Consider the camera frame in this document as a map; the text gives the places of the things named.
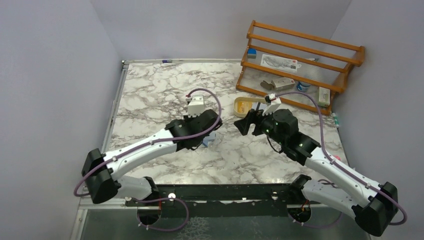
white marble surface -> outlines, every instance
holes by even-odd
[[[233,122],[234,99],[257,97],[235,88],[241,71],[238,62],[222,63],[133,63],[119,103],[109,150],[125,147],[151,136],[187,111],[184,96],[192,89],[207,88],[215,92],[222,104],[222,127],[216,140],[196,151],[183,149],[137,167],[128,175],[150,176],[157,184],[247,184],[289,183],[299,174],[321,176],[274,152],[264,135],[241,136]],[[257,79],[258,85],[263,79]],[[217,112],[213,97],[205,93],[206,105]],[[299,129],[319,140],[316,113],[283,104],[298,118]],[[324,117],[327,150],[346,157],[332,117]]]

white wall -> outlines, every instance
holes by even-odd
[[[68,239],[121,63],[88,0],[0,3],[0,235]]]
[[[330,38],[350,1],[91,0],[125,60],[240,59],[252,20]]]
[[[387,228],[385,240],[424,235],[423,10],[422,0],[352,0],[332,37],[366,47],[334,110],[350,164],[397,186],[409,214],[405,225]]]

wooden dish rack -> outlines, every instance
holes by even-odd
[[[275,32],[282,33],[282,34],[299,37],[299,38],[302,38],[302,39],[308,39],[308,40],[312,40],[312,41],[315,41],[315,42],[320,42],[320,43],[323,43],[323,44],[332,45],[332,46],[336,46],[336,47],[339,47],[339,48],[352,50],[352,51],[355,51],[355,53],[354,53],[352,58],[342,56],[342,55],[337,55],[337,54],[333,54],[333,53],[309,48],[309,47],[306,47],[306,46],[293,44],[293,43],[290,43],[290,42],[281,41],[281,40],[277,40],[277,39],[274,39],[274,38],[254,34],[255,28],[267,29],[267,30],[275,31]],[[333,99],[334,99],[334,96],[336,95],[336,93],[341,94],[346,90],[346,87],[348,85],[348,76],[349,76],[349,73],[351,72],[351,70],[353,69],[353,67],[354,66],[359,67],[364,62],[365,48],[363,46],[355,46],[355,45],[351,45],[351,44],[347,44],[347,43],[343,43],[343,42],[338,42],[338,41],[330,40],[330,39],[319,37],[319,36],[309,35],[309,34],[297,32],[297,31],[293,31],[293,30],[289,30],[289,29],[285,29],[285,28],[281,28],[281,27],[276,27],[276,26],[256,22],[254,20],[250,24],[250,27],[247,31],[246,37],[248,39],[247,47],[246,47],[246,50],[244,52],[243,58],[241,59],[242,69],[241,69],[241,73],[240,73],[240,76],[238,78],[238,81],[235,85],[235,88],[238,89],[238,90],[241,90],[241,91],[245,91],[245,92],[260,95],[260,96],[267,95],[267,93],[265,93],[263,91],[241,85],[242,78],[243,78],[243,75],[245,73],[246,68],[263,71],[263,72],[273,74],[273,75],[277,75],[277,76],[280,76],[280,77],[291,78],[295,81],[305,82],[305,83],[308,83],[308,84],[311,84],[311,85],[317,86],[317,87],[323,87],[323,88],[330,90],[330,105],[327,108],[321,108],[320,109],[321,113],[324,114],[324,115],[330,115],[332,113],[331,110],[332,110],[332,105],[333,105]],[[338,67],[338,66],[325,64],[325,63],[318,62],[318,61],[308,60],[306,58],[299,57],[299,56],[296,56],[296,55],[286,54],[286,53],[275,51],[275,50],[268,49],[268,48],[265,48],[265,47],[252,45],[252,40],[259,40],[259,41],[263,41],[263,42],[266,42],[266,43],[271,43],[271,44],[275,44],[275,45],[299,50],[299,51],[306,52],[306,53],[309,53],[309,54],[319,55],[319,56],[326,57],[326,58],[329,58],[329,59],[338,60],[338,61],[344,62],[346,64],[343,68],[341,68],[341,67]],[[285,71],[277,70],[277,69],[274,69],[274,68],[262,66],[260,64],[256,64],[256,63],[248,61],[248,49],[255,49],[256,51],[263,52],[263,53],[266,53],[266,54],[270,54],[270,55],[274,55],[274,56],[278,56],[278,57],[283,57],[283,58],[287,58],[287,59],[293,59],[293,60],[297,60],[301,63],[317,66],[319,68],[323,68],[323,69],[327,69],[327,70],[336,71],[336,72],[338,72],[338,75],[337,75],[335,81],[333,82],[333,84],[327,84],[327,83],[324,83],[324,82],[316,81],[316,80],[306,78],[306,77],[303,77],[303,76],[299,76],[299,75],[296,75],[296,74],[292,74],[292,73],[289,73],[289,72],[285,72]],[[297,107],[300,107],[300,108],[303,108],[303,109],[307,109],[307,110],[310,110],[310,111],[313,111],[313,112],[317,111],[317,109],[315,107],[304,104],[304,103],[300,103],[300,102],[297,102],[297,101],[286,99],[284,97],[281,97],[280,99],[281,99],[281,102],[286,103],[286,104],[294,105],[294,106],[297,106]]]

yellow tray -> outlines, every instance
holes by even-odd
[[[252,108],[253,103],[266,104],[264,97],[245,97],[239,96],[234,100],[234,115],[244,118]]]

marble tabletop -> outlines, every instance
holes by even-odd
[[[236,90],[240,62],[132,63],[123,86],[109,150],[119,149],[149,137],[173,119],[187,113],[185,95],[195,88],[209,89],[219,97],[223,125],[209,147],[183,149],[163,155],[135,168],[127,175],[152,177],[157,184],[256,184],[290,183],[300,174],[320,174],[274,152],[266,136],[241,136],[233,122],[234,99],[257,97]],[[255,79],[256,70],[244,77]],[[270,76],[260,75],[258,83]],[[204,93],[207,108],[216,112],[214,98]],[[298,118],[299,130],[319,141],[316,113],[282,104]],[[325,146],[347,163],[334,120],[324,116]]]

